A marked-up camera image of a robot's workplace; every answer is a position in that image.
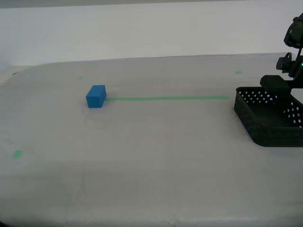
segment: white wall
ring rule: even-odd
[[[11,65],[8,62],[0,59],[0,73],[6,71],[10,67],[11,67]]]
[[[131,57],[286,52],[303,0],[0,9],[0,58],[36,65]]]

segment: blue cube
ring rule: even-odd
[[[86,95],[89,108],[101,108],[106,98],[105,85],[93,85]]]

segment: cable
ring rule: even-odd
[[[302,51],[302,48],[300,48],[300,49],[299,49],[299,52],[298,52],[298,55],[297,55],[296,60],[298,60],[298,59],[299,59],[299,57],[301,56],[301,51]]]

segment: basket rim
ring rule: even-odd
[[[262,124],[264,127],[266,128],[271,128],[271,129],[282,129],[282,130],[290,130],[290,131],[294,131],[294,132],[298,132],[298,131],[303,131],[303,127],[299,128],[299,127],[276,127],[276,126],[269,126],[263,122],[261,122],[258,117],[254,114],[254,112],[251,110],[250,106],[244,101],[244,99],[242,98],[242,96],[240,95],[239,91],[241,89],[252,89],[252,88],[257,88],[257,89],[263,89],[263,87],[238,87],[236,88],[236,92],[237,94],[240,96],[240,98],[243,100],[243,102],[245,103],[246,107],[249,109],[250,114],[253,116],[254,120],[258,121],[258,123]],[[295,97],[293,97],[292,95],[290,95],[290,97],[292,98],[293,102],[295,102],[296,104],[298,104],[302,109],[303,109],[303,104],[301,102],[299,102],[299,100],[297,100]]]

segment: table surface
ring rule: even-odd
[[[15,74],[0,86],[0,220],[302,226],[303,149],[256,145],[233,111],[235,89],[278,74],[280,56],[82,61]],[[98,84],[108,98],[178,98],[88,109]]]

